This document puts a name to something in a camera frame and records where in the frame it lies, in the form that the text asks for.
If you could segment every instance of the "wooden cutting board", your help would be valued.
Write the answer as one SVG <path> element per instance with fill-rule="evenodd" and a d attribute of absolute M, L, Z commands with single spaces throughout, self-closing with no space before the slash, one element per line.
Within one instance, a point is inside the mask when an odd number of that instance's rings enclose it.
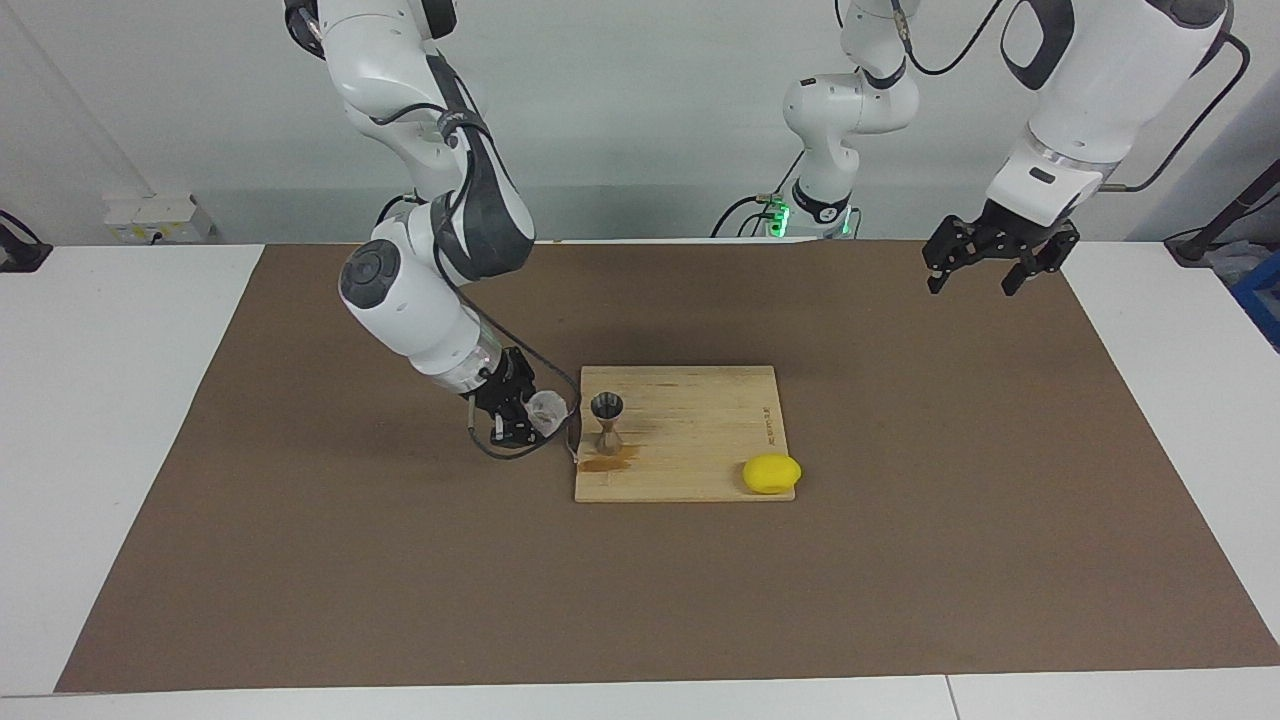
<path fill-rule="evenodd" d="M 622 451 L 595 448 L 591 398 L 622 397 Z M 795 491 L 758 495 L 742 465 L 787 454 L 772 366 L 585 366 L 579 502 L 786 502 Z"/>

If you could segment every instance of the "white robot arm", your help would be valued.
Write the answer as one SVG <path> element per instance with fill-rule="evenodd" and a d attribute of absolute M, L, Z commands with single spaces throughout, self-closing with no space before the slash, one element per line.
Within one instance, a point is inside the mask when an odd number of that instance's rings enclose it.
<path fill-rule="evenodd" d="M 915 14 L 919 0 L 905 0 Z M 905 128 L 920 106 L 920 91 L 906 72 L 890 0 L 854 0 L 845 15 L 840 44 L 856 69 L 801 79 L 787 90 L 783 118 L 800 140 L 804 155 L 791 186 L 799 210 L 792 227 L 829 236 L 845 223 L 858 177 L 854 135 L 879 135 Z"/>
<path fill-rule="evenodd" d="M 982 215 L 946 218 L 925 245 L 929 290 L 991 258 L 1018 260 L 1006 295 L 1057 272 L 1079 240 L 1068 217 L 1216 54 L 1229 24 L 1229 0 L 1105 0 L 1084 22 L 1070 0 L 1021 0 L 1001 49 L 1039 105 L 987 188 Z"/>
<path fill-rule="evenodd" d="M 901 129 L 915 115 L 908 60 L 915 64 L 909 19 L 918 8 L 919 0 L 852 0 L 841 45 L 859 69 L 787 92 L 783 117 L 805 146 L 791 196 L 818 234 L 838 232 L 847 213 L 858 172 L 850 136 Z M 987 190 L 982 215 L 973 223 L 948 217 L 925 246 L 929 290 L 988 258 L 1019 261 L 1004 283 L 1009 295 L 1057 272 L 1079 240 L 1070 213 L 1103 188 L 1142 128 L 1222 41 L 1234 41 L 1230 17 L 1230 0 L 1102 0 L 1082 22 L 1073 0 L 1019 0 L 1001 50 L 1014 76 L 1039 92 L 1039 105 Z"/>
<path fill-rule="evenodd" d="M 460 284 L 520 269 L 534 223 L 466 85 L 435 46 L 452 0 L 285 0 L 285 26 L 326 60 L 347 117 L 408 167 L 431 200 L 374 228 L 342 269 L 357 320 L 422 374 L 488 413 L 490 442 L 544 445 L 567 418 L 536 393 L 520 348 L 506 350 L 460 300 Z"/>

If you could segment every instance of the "green light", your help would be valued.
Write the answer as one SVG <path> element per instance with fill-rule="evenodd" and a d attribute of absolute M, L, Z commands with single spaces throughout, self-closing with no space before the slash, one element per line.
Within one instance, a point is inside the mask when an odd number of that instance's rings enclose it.
<path fill-rule="evenodd" d="M 778 209 L 773 211 L 773 222 L 769 223 L 769 234 L 773 237 L 783 237 L 787 234 L 787 224 L 791 222 L 791 208 L 786 202 L 780 202 Z"/>

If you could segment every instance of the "brown mat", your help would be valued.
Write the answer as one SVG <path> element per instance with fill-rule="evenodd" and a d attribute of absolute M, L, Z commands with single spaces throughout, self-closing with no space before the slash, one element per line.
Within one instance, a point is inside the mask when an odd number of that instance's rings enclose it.
<path fill-rule="evenodd" d="M 541 247 L 474 295 L 575 374 L 774 365 L 805 468 L 790 503 L 577 505 L 564 451 L 481 457 L 347 315 L 349 250 L 264 254 L 60 692 L 1280 664 L 1061 278 Z"/>

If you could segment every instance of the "yellow lemon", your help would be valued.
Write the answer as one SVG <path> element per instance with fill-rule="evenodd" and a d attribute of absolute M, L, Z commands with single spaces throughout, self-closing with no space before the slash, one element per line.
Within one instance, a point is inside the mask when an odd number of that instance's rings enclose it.
<path fill-rule="evenodd" d="M 800 464 L 787 455 L 760 455 L 742 466 L 742 482 L 753 492 L 778 495 L 800 480 Z"/>

